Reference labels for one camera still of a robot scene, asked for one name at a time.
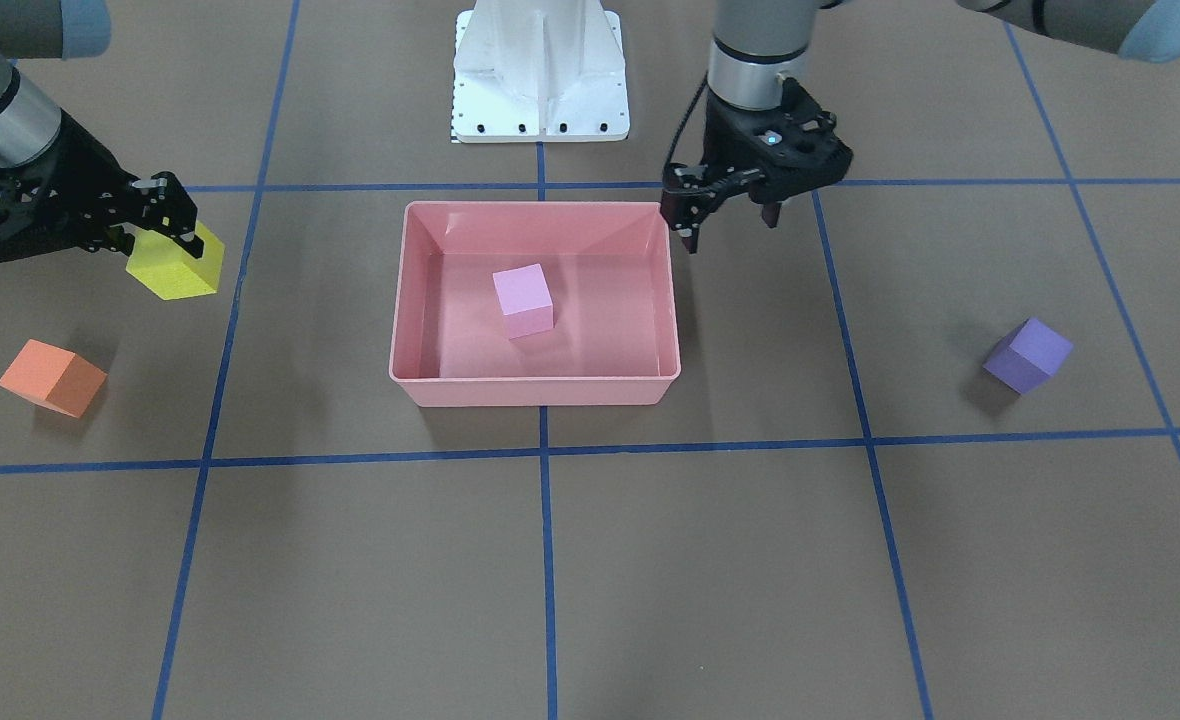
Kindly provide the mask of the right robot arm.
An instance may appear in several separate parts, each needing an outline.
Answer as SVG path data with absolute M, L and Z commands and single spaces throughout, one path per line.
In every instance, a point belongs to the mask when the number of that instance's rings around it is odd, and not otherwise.
M 18 67 L 101 55 L 111 33 L 104 1 L 0 1 L 0 263 L 66 249 L 132 255 L 148 233 L 189 258 L 216 255 L 173 174 L 129 174 Z

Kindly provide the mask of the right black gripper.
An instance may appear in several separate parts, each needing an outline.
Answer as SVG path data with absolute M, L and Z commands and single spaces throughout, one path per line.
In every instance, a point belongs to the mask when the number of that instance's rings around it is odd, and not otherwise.
M 0 166 L 0 263 L 83 249 L 132 255 L 133 233 L 164 234 L 201 258 L 198 210 L 170 172 L 137 179 L 114 156 L 63 113 L 55 140 L 37 159 Z

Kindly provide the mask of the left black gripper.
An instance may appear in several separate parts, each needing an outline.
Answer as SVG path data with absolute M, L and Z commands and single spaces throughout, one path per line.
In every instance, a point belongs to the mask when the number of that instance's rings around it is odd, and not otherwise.
M 776 109 L 736 109 L 706 100 L 704 166 L 666 166 L 662 218 L 686 251 L 699 253 L 701 228 L 733 196 L 749 194 L 774 229 L 782 202 L 846 177 L 854 152 L 835 133 L 837 118 L 794 78 L 782 85 Z

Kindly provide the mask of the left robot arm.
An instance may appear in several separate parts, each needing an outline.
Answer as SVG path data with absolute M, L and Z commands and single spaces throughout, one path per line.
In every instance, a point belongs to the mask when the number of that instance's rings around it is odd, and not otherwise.
M 1180 1 L 717 1 L 708 65 L 691 96 L 701 110 L 701 156 L 668 158 L 660 174 L 660 217 L 686 250 L 699 251 L 710 215 L 746 197 L 776 227 L 796 196 L 840 183 L 854 152 L 831 110 L 809 94 L 809 60 L 822 68 L 860 50 L 859 20 L 891 41 L 897 77 L 929 68 L 959 72 L 981 55 L 983 27 L 1011 30 L 1082 53 L 1134 63 L 1180 58 Z

